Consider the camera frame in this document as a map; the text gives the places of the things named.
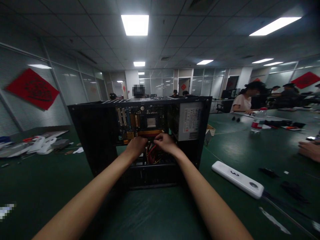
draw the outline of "power supply label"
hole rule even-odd
[[[197,132],[200,122],[200,108],[184,109],[184,125],[183,132]]]

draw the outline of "red decoration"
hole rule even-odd
[[[59,91],[30,68],[6,89],[44,110],[51,107],[59,94]]]
[[[293,80],[292,83],[294,83],[298,88],[303,89],[318,81],[320,81],[320,77],[313,74],[312,72],[307,72]]]

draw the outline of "power strip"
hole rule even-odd
[[[246,175],[243,175],[242,173],[234,170],[220,161],[216,161],[211,168],[220,176],[232,182],[242,191],[248,193],[251,197],[255,199],[261,198],[264,187],[260,183],[247,177]]]

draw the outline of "water bottle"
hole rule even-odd
[[[262,126],[267,118],[267,108],[260,108],[260,111],[254,116],[253,123],[251,125],[251,131],[258,133],[261,131]]]

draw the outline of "black computer case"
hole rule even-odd
[[[171,134],[199,168],[211,101],[212,97],[204,96],[158,97],[99,101],[68,108],[91,171],[97,176],[117,158],[117,146],[127,145],[135,136],[147,137],[149,146],[160,132]],[[115,189],[166,187],[183,180],[171,155],[161,151],[153,159],[147,150],[123,174]]]

